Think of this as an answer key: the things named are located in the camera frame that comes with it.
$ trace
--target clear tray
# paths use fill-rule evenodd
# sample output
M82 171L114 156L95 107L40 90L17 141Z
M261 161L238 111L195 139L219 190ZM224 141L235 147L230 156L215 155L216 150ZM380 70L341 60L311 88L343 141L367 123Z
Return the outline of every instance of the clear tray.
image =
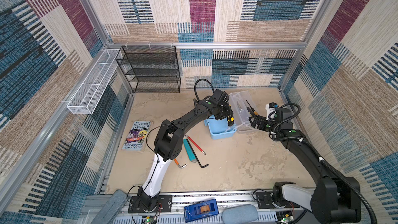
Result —
M242 91L242 92L236 92L236 93L230 93L229 94L229 104L231 105L232 111L234 112L234 122L238 128L236 131L238 133L248 133L248 132L254 132L257 129L251 127L249 117L250 113L247 110L246 107L248 107L248 104L246 100L250 103L250 105L258 112L258 109L256 107L256 104L253 102L251 99L249 91Z

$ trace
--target patterned wall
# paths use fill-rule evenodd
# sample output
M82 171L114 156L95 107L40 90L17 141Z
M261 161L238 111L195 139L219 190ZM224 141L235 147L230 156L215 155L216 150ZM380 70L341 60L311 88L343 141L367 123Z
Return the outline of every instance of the patterned wall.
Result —
M0 0L0 183L102 47L79 0Z
M115 72L92 115L69 113L0 223L73 223L92 195L129 98Z
M215 87L277 87L296 50L177 50L181 87L193 88L200 78ZM199 83L198 87L209 87Z
M302 41L321 0L90 0L114 42Z
M333 0L284 91L318 151L359 181L379 223L398 223L397 30L398 0Z
M90 0L115 43L303 41L321 0ZM290 50L179 50L181 87L278 86Z
M0 183L102 47L79 0L0 0ZM0 223L76 220L127 102L113 75L92 115L69 114Z

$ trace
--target black metal shelf rack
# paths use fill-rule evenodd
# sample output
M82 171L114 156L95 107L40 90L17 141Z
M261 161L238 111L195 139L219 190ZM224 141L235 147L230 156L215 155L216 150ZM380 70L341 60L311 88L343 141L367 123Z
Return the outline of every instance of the black metal shelf rack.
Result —
M116 61L133 92L180 92L175 46L122 46L120 52Z

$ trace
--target book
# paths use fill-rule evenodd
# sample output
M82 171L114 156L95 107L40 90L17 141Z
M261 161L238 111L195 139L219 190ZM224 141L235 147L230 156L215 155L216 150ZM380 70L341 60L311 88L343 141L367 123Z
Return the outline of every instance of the book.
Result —
M127 134L122 150L142 151L149 127L150 121L134 121L129 134Z

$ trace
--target gray sponge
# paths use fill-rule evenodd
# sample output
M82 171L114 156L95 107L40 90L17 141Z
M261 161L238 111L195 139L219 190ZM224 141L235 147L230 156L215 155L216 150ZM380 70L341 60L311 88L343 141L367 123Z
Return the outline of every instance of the gray sponge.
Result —
M243 224L257 219L257 209L253 205L228 208L222 212L222 221L225 224Z

